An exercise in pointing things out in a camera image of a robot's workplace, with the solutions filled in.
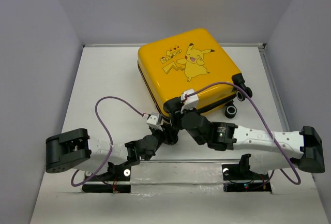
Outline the yellow hard-shell suitcase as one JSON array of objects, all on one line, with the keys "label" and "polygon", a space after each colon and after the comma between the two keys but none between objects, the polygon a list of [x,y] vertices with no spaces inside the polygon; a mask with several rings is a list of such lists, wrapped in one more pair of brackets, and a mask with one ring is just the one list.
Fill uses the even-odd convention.
[{"label": "yellow hard-shell suitcase", "polygon": [[199,114],[225,108],[227,118],[236,115],[234,98],[239,101],[246,99],[238,92],[238,87],[252,97],[252,90],[245,85],[240,69],[210,32],[203,28],[141,46],[137,63],[164,121],[164,143],[168,145],[178,141],[178,132],[182,129],[180,97],[188,90],[198,92],[196,110]]}]

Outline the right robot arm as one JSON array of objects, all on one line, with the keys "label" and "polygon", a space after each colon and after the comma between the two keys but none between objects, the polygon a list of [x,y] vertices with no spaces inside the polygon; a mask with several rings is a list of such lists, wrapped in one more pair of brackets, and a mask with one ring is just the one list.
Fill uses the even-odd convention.
[{"label": "right robot arm", "polygon": [[293,132],[267,132],[234,123],[211,122],[195,109],[177,111],[175,116],[198,145],[222,152],[260,151],[258,155],[241,156],[238,172],[243,178],[289,167],[308,173],[325,172],[322,140],[311,126]]}]

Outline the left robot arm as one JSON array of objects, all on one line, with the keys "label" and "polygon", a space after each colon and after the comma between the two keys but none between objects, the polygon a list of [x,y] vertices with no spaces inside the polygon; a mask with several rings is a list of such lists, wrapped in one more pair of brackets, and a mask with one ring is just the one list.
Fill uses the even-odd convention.
[{"label": "left robot arm", "polygon": [[161,145],[178,142],[179,130],[165,124],[150,128],[151,134],[124,144],[111,144],[88,135],[79,128],[46,139],[46,172],[62,173],[70,169],[89,172],[109,180],[116,166],[132,167],[149,161]]}]

